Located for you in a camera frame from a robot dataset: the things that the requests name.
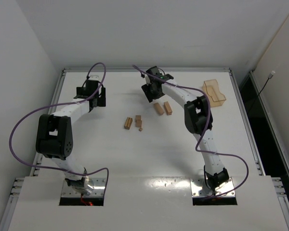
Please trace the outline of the engraved long wood block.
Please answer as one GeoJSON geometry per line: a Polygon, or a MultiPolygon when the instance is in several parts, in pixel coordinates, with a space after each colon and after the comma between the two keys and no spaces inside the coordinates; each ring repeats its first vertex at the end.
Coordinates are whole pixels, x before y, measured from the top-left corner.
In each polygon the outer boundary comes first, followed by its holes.
{"type": "Polygon", "coordinates": [[[158,115],[161,116],[164,114],[164,110],[159,103],[154,103],[153,106],[154,106],[154,109],[156,110],[158,115]]]}
{"type": "Polygon", "coordinates": [[[172,108],[169,104],[169,102],[164,102],[164,109],[165,109],[165,112],[168,116],[172,115],[172,108]]]}

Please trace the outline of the orange translucent plastic box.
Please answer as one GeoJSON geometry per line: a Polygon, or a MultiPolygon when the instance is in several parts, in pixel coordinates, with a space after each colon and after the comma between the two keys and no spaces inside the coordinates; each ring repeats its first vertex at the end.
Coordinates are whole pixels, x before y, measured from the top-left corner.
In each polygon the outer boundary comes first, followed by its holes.
{"type": "Polygon", "coordinates": [[[208,96],[211,107],[222,106],[226,101],[225,95],[220,92],[219,84],[216,79],[204,81],[202,90],[208,96]]]}

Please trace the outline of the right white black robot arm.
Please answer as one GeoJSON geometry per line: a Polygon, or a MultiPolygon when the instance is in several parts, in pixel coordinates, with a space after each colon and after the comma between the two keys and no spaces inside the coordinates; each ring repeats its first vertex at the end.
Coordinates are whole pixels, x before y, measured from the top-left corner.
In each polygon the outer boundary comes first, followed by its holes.
{"type": "Polygon", "coordinates": [[[206,94],[194,95],[186,88],[180,87],[170,74],[160,73],[156,66],[145,72],[141,71],[141,77],[145,79],[142,90],[149,102],[167,95],[183,108],[185,127],[195,137],[196,150],[202,153],[204,159],[204,175],[207,187],[214,191],[228,181],[227,169],[217,154],[213,140],[211,131],[213,118],[206,94]]]}

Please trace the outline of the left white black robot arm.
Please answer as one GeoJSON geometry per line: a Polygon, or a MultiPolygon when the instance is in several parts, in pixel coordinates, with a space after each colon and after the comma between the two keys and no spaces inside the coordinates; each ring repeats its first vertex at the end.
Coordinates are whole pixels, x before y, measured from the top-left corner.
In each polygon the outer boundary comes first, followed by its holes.
{"type": "Polygon", "coordinates": [[[105,87],[98,89],[100,85],[98,76],[89,77],[85,86],[77,87],[71,104],[50,115],[41,115],[38,124],[36,151],[62,168],[67,185],[83,195],[90,195],[94,184],[72,154],[72,125],[93,108],[105,107],[105,87]]]}

